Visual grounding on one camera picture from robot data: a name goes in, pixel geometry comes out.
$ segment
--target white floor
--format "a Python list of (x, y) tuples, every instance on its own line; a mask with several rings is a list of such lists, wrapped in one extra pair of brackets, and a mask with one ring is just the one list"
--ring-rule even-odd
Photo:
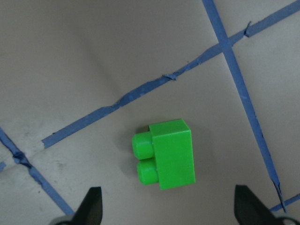
[[(292, 0), (216, 0), (227, 35)], [(223, 54), (48, 149), (42, 139), (176, 71), (218, 43), (200, 0), (0, 2), (0, 127), (76, 210), (103, 190), (104, 225), (237, 224), (236, 184), (279, 203)], [(300, 193), (300, 12), (233, 50), (285, 199)], [(197, 183), (143, 186), (131, 138), (183, 118)], [(63, 212), (0, 144), (0, 224), (48, 225)], [(300, 202), (288, 206), (300, 218)]]

